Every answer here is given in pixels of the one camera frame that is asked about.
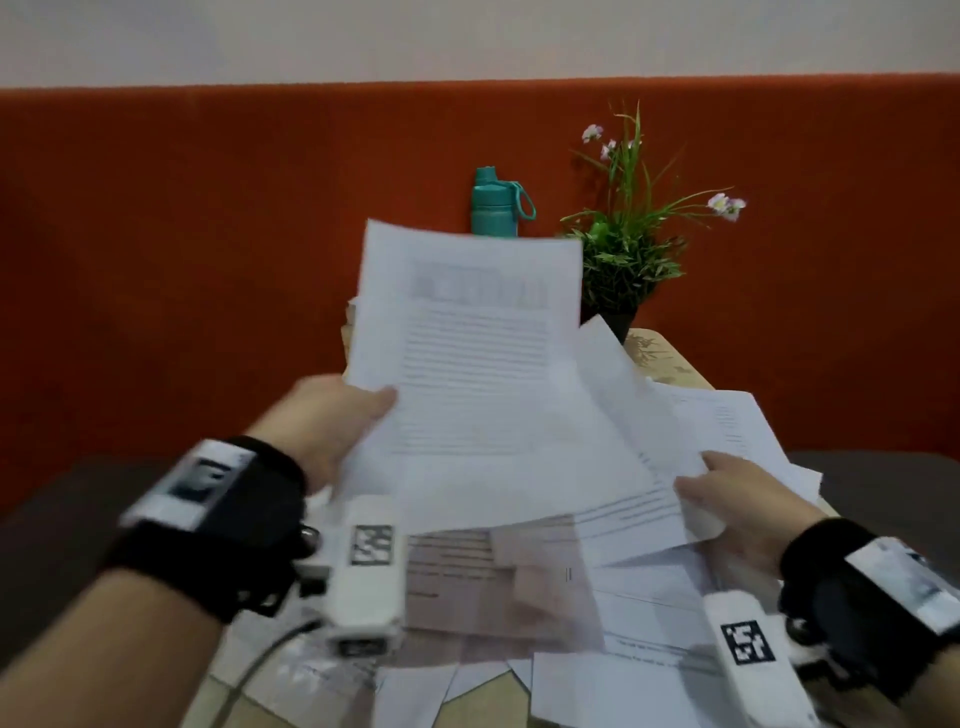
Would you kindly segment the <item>potted green flowering plant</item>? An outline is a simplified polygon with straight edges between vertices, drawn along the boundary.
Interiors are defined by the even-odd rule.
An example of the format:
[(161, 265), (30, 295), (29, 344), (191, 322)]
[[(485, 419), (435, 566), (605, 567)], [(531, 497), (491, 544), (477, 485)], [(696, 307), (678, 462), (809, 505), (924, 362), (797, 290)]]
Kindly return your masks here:
[(582, 248), (582, 324), (598, 317), (624, 343), (641, 305), (661, 284), (684, 275), (681, 257), (688, 240), (666, 227), (675, 221), (702, 225), (706, 219), (734, 224), (748, 203), (730, 187), (659, 199), (655, 190), (675, 162), (651, 171), (638, 106), (614, 118), (618, 136), (591, 124), (582, 132), (581, 147), (572, 151), (596, 187), (595, 200), (559, 224)]

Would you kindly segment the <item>pile of scattered papers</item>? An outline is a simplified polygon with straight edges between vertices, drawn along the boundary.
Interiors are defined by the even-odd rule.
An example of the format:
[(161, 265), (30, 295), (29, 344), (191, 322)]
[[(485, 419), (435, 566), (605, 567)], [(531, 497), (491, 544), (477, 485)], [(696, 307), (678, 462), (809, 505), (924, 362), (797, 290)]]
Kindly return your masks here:
[[(779, 444), (752, 396), (654, 382), (695, 445)], [(471, 708), (478, 689), (513, 672), (533, 717), (566, 728), (742, 728), (715, 662), (704, 597), (719, 577), (693, 543), (616, 564), (585, 562), (574, 518), (533, 526), (411, 535), (410, 631), (375, 687), (364, 662), (321, 659), (311, 636), (282, 647), (246, 697), (294, 728), (510, 728), (511, 707)]]

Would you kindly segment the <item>person's right forearm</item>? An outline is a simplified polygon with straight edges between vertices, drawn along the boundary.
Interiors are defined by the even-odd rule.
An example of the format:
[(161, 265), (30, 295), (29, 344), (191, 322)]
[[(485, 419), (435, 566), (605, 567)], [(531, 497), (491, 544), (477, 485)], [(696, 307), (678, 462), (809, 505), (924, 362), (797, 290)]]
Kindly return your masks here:
[(936, 654), (912, 648), (890, 673), (902, 728), (960, 728), (960, 642)]

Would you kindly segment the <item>white lined paper sheet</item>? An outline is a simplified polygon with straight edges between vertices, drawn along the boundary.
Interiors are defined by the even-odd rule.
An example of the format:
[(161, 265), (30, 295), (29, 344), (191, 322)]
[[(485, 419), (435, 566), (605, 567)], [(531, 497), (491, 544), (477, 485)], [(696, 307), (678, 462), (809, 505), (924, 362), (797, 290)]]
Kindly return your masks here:
[(638, 491), (574, 517), (582, 557), (591, 566), (714, 540), (725, 525), (678, 496), (678, 477), (706, 468), (690, 428), (630, 358), (600, 316), (584, 322), (576, 359), (583, 383), (640, 463)]

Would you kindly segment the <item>printed text paper sheet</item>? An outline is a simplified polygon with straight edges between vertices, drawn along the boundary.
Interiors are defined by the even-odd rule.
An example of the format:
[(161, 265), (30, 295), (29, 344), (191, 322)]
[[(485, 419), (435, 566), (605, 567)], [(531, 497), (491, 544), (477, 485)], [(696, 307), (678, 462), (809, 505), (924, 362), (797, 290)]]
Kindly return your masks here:
[(638, 496), (650, 469), (575, 359), (581, 246), (366, 223), (346, 382), (397, 393), (339, 496), (392, 498), (416, 535)]

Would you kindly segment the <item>teal water bottle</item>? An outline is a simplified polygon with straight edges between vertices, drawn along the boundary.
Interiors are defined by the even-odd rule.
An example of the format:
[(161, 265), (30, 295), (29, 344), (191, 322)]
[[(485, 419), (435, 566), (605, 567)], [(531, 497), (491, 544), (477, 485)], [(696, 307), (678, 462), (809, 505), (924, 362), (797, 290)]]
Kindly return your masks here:
[(470, 195), (472, 235), (518, 237), (520, 223), (535, 221), (537, 215), (533, 200), (518, 181), (499, 178), (495, 166), (476, 168)]

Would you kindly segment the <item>person's left forearm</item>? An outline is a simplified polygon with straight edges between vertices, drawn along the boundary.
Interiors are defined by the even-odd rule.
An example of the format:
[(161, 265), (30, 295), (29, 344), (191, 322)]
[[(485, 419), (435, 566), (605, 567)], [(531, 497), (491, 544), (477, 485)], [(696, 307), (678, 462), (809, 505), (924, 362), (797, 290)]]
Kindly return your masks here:
[(0, 674), (0, 728), (180, 728), (224, 630), (174, 588), (106, 571)]

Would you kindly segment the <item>person's right hand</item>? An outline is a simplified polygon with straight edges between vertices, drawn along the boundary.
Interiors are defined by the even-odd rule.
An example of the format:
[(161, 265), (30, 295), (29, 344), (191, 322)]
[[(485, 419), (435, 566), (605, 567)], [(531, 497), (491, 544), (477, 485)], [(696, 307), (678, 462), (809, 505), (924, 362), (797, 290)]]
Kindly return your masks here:
[(780, 577), (786, 549), (828, 514), (749, 460), (719, 451), (701, 456), (703, 475), (725, 475), (734, 484), (734, 516), (718, 518), (726, 527), (719, 546), (763, 574)]

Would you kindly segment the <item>orange sofa backrest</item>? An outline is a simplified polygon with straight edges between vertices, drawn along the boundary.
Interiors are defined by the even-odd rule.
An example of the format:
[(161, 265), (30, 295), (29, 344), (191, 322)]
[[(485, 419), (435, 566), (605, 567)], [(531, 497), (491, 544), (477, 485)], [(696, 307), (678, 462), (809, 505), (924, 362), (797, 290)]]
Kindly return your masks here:
[(0, 90), (0, 517), (340, 369), (367, 219), (463, 232), (474, 169), (550, 237), (639, 107), (668, 197), (735, 189), (639, 321), (789, 450), (960, 459), (960, 74)]

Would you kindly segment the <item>person's left hand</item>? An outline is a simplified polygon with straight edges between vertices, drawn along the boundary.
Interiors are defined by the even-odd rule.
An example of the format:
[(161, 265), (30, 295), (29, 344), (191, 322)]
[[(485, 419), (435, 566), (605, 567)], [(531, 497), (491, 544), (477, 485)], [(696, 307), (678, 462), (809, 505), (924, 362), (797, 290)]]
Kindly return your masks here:
[(348, 384), (341, 374), (303, 378), (246, 430), (300, 467), (309, 494), (337, 483), (342, 463), (359, 443), (330, 442), (330, 401), (339, 384)]

